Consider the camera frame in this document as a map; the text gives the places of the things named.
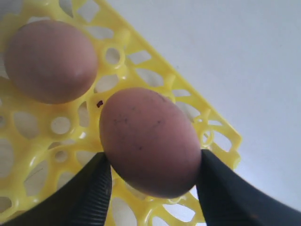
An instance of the eggshell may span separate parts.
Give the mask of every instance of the eggshell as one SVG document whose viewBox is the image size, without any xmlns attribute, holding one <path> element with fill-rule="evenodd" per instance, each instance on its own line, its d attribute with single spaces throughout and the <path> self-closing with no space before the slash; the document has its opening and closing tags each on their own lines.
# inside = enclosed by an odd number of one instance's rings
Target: eggshell
<svg viewBox="0 0 301 226">
<path fill-rule="evenodd" d="M 23 93 L 60 104 L 82 96 L 93 84 L 98 59 L 92 43 L 64 22 L 42 20 L 21 27 L 4 55 L 8 77 Z"/>
<path fill-rule="evenodd" d="M 175 198 L 195 185 L 198 136 L 186 115 L 159 93 L 131 88 L 112 95 L 103 106 L 100 136 L 113 168 L 137 190 Z"/>
</svg>

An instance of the white background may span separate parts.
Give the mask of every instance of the white background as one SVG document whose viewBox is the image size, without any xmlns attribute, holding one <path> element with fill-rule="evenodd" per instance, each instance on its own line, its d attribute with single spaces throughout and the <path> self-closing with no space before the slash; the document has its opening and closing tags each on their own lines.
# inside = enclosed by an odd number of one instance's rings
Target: white background
<svg viewBox="0 0 301 226">
<path fill-rule="evenodd" d="M 243 136 L 236 172 L 301 210 L 301 1 L 109 3 Z"/>
</svg>

